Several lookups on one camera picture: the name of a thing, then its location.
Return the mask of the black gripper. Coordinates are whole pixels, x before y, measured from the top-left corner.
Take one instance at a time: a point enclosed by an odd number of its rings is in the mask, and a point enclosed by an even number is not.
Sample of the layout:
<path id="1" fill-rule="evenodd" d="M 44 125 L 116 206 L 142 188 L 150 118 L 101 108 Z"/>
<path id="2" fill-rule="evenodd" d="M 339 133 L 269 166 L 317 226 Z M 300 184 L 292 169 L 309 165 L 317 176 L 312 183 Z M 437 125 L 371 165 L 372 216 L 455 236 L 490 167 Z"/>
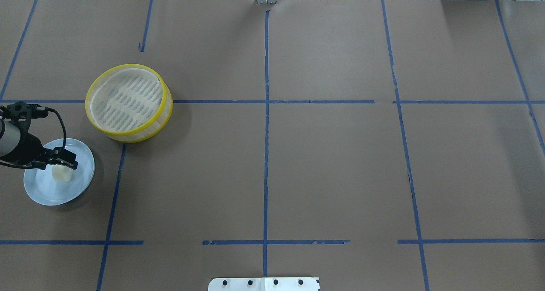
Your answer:
<path id="1" fill-rule="evenodd" d="M 1 134 L 1 165 L 16 169 L 44 169 L 60 165 L 76 170 L 77 155 L 66 148 L 46 149 L 32 134 L 20 131 Z"/>

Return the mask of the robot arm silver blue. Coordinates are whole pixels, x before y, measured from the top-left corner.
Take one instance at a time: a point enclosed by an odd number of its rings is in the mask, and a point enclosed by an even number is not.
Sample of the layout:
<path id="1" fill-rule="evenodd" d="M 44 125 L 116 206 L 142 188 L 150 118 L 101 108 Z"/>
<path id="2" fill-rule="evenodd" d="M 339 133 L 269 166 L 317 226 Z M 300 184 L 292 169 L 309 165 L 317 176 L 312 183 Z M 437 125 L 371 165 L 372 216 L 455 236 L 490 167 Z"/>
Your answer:
<path id="1" fill-rule="evenodd" d="M 15 169 L 45 170 L 47 165 L 60 165 L 76 170 L 77 155 L 66 150 L 66 128 L 63 129 L 63 139 L 60 147 L 47 149 L 41 140 L 22 127 L 1 120 L 0 159 L 1 165 Z"/>

